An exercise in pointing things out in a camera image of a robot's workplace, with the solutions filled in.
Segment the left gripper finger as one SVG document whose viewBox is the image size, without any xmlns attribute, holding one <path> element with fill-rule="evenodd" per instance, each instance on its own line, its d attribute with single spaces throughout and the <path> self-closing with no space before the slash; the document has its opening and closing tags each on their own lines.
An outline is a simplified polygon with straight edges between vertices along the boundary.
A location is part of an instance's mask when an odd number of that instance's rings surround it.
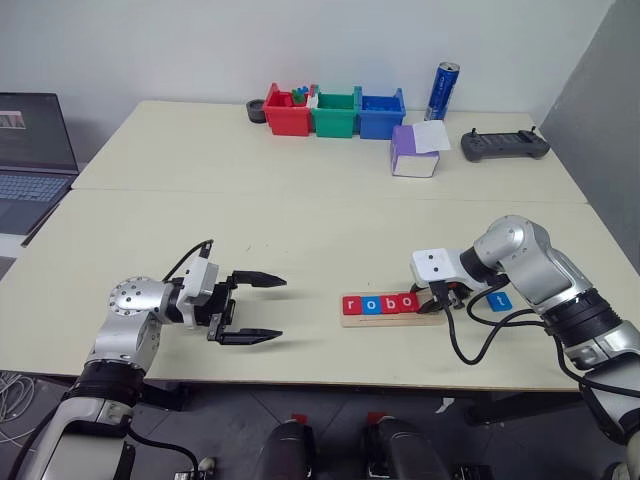
<svg viewBox="0 0 640 480">
<path fill-rule="evenodd" d="M 278 330 L 242 328 L 237 331 L 222 331 L 216 335 L 216 342 L 231 346 L 255 345 L 274 340 L 281 335 L 282 331 Z"/>
<path fill-rule="evenodd" d="M 230 278 L 234 285 L 250 285 L 254 288 L 274 288 L 287 285 L 286 280 L 259 271 L 234 270 Z"/>
</svg>

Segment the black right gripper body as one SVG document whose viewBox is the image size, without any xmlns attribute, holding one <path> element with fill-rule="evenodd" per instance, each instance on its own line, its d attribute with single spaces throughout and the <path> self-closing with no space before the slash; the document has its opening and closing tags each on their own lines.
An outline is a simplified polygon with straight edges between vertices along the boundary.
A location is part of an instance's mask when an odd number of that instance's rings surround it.
<svg viewBox="0 0 640 480">
<path fill-rule="evenodd" d="M 436 281 L 429 284 L 432 294 L 431 299 L 438 302 L 438 310 L 452 307 L 459 310 L 465 307 L 465 300 L 469 298 L 472 290 L 460 282 Z"/>
</svg>

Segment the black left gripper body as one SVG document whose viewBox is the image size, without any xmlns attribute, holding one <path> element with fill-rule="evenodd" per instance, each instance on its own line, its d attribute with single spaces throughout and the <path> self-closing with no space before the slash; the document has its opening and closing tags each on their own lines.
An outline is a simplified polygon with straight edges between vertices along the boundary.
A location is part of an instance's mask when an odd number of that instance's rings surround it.
<svg viewBox="0 0 640 480">
<path fill-rule="evenodd" d="M 215 285 L 212 296 L 203 306 L 194 308 L 195 324 L 207 328 L 207 340 L 217 343 L 237 343 L 236 332 L 227 332 L 226 327 L 232 323 L 235 301 L 232 291 L 237 288 L 233 275 L 224 282 Z"/>
</svg>

